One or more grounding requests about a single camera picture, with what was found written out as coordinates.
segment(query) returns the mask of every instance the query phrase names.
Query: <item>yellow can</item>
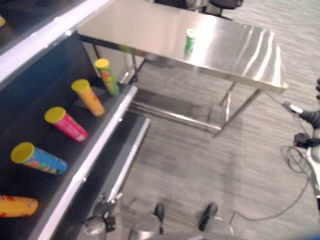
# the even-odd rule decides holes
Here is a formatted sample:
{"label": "yellow can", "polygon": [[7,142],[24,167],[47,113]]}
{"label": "yellow can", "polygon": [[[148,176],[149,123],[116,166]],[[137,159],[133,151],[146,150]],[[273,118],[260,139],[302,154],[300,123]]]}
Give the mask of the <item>yellow can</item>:
{"label": "yellow can", "polygon": [[110,67],[110,62],[106,58],[99,58],[94,63],[95,67],[100,72],[102,81],[112,96],[117,96],[119,94],[119,87],[116,81],[116,76]]}
{"label": "yellow can", "polygon": [[73,82],[72,90],[76,92],[79,98],[87,106],[93,115],[96,117],[104,114],[105,109],[99,101],[98,97],[90,87],[90,83],[86,79],[78,79]]}
{"label": "yellow can", "polygon": [[34,198],[0,195],[0,218],[28,217],[37,210]]}

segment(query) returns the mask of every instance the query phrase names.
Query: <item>yellow lid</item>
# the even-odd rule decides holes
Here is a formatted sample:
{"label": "yellow lid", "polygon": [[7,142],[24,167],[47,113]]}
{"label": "yellow lid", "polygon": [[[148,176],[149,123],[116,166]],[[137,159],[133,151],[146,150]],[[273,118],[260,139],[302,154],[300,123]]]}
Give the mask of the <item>yellow lid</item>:
{"label": "yellow lid", "polygon": [[11,160],[16,164],[22,164],[31,158],[31,156],[35,152],[35,146],[28,141],[24,141],[12,150],[11,152]]}
{"label": "yellow lid", "polygon": [[75,92],[82,92],[86,88],[90,87],[90,83],[86,79],[78,79],[77,81],[74,81],[71,85],[71,88]]}
{"label": "yellow lid", "polygon": [[95,61],[94,65],[98,68],[98,69],[102,69],[102,68],[107,68],[110,65],[110,62],[108,59],[106,58],[99,58],[97,61]]}
{"label": "yellow lid", "polygon": [[45,112],[44,119],[50,124],[55,124],[63,119],[65,114],[66,110],[63,107],[54,106]]}

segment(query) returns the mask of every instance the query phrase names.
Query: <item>black cable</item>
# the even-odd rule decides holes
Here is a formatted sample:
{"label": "black cable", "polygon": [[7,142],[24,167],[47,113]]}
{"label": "black cable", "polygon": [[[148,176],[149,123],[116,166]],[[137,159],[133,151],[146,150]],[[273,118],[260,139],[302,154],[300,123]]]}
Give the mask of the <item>black cable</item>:
{"label": "black cable", "polygon": [[239,215],[240,217],[242,217],[243,219],[247,220],[247,221],[251,221],[251,222],[258,222],[258,221],[263,221],[263,220],[268,220],[268,219],[274,219],[274,218],[277,218],[279,216],[281,216],[282,214],[284,214],[285,212],[287,212],[288,210],[290,210],[293,206],[296,205],[296,203],[301,199],[301,197],[304,195],[307,187],[308,187],[308,183],[309,183],[309,179],[307,178],[306,179],[306,182],[305,182],[305,185],[302,189],[302,191],[300,192],[299,196],[289,205],[287,206],[284,210],[282,210],[281,212],[275,214],[275,215],[271,215],[271,216],[267,216],[267,217],[261,217],[261,218],[250,218],[250,217],[247,217],[247,216],[244,216],[243,214],[241,214],[240,212],[238,211],[233,211],[233,214],[232,214],[232,217],[229,221],[229,225],[231,225],[232,221],[234,220],[235,218],[235,215]]}
{"label": "black cable", "polygon": [[[277,99],[275,99],[273,96],[271,96],[268,92],[265,92],[272,100],[274,100],[277,104],[282,106],[282,103],[280,101],[278,101]],[[301,128],[303,129],[303,131],[307,133],[307,130],[304,128],[302,122],[297,119],[296,117],[293,117],[294,120],[298,121]],[[308,167],[307,165],[307,159],[304,156],[304,154],[296,147],[294,146],[282,146],[281,149],[281,154],[283,156],[283,158],[286,161],[286,164],[288,165],[288,167],[295,173],[297,174],[305,174],[306,176],[306,181],[305,181],[305,185],[303,187],[303,189],[301,190],[300,194],[298,195],[298,197],[289,205],[287,206],[284,210],[280,211],[277,214],[271,215],[271,216],[267,216],[267,217],[260,217],[260,218],[251,218],[251,217],[247,217],[245,215],[243,215],[242,213],[238,212],[238,211],[233,211],[232,216],[230,218],[229,221],[229,225],[231,225],[231,223],[233,222],[234,218],[236,215],[242,217],[243,219],[247,220],[247,221],[251,221],[251,222],[258,222],[258,221],[264,221],[264,220],[269,220],[269,219],[274,219],[277,218],[281,215],[283,215],[284,213],[286,213],[288,210],[290,210],[291,208],[293,208],[297,202],[299,202],[299,200],[301,199],[301,197],[304,195],[307,187],[308,187],[308,183],[309,183],[309,176],[308,173],[306,171],[306,167]]]}

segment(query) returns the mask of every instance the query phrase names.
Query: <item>green can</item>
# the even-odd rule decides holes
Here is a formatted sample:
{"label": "green can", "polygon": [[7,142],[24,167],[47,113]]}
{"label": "green can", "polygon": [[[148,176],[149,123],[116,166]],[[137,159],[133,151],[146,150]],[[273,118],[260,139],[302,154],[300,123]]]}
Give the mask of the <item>green can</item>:
{"label": "green can", "polygon": [[100,72],[102,81],[108,92],[112,96],[117,96],[119,94],[119,87],[114,71],[110,67],[109,60],[106,58],[99,58],[97,61],[95,61],[94,65]]}
{"label": "green can", "polygon": [[186,31],[186,44],[185,44],[186,53],[191,53],[193,51],[195,40],[196,40],[196,31],[193,28],[189,28]]}

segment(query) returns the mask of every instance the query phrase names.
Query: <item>floor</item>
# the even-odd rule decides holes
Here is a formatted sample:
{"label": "floor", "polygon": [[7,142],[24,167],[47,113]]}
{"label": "floor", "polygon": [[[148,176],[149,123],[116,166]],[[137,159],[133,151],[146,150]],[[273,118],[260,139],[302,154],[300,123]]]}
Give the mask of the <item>floor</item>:
{"label": "floor", "polygon": [[[282,49],[289,89],[274,95],[306,109],[316,109],[316,79],[320,75],[319,0],[245,0],[224,15],[235,21],[268,28]],[[204,119],[229,82],[176,68],[145,64],[140,73],[140,98],[161,92],[152,101]],[[234,110],[253,89],[234,89]],[[215,107],[212,120],[221,116]],[[209,202],[229,221],[233,211],[248,217],[274,215],[299,195],[303,174],[292,172],[280,147],[290,145],[299,124],[267,95],[262,94],[230,128],[213,139],[212,133],[150,116],[151,126],[124,186],[116,209],[117,230],[110,240],[125,240],[134,219],[150,213],[156,203],[167,207],[167,233],[196,230],[197,216]],[[250,222],[236,216],[234,234],[248,240],[290,239],[315,231],[319,214],[308,186],[302,199],[274,219]]]}

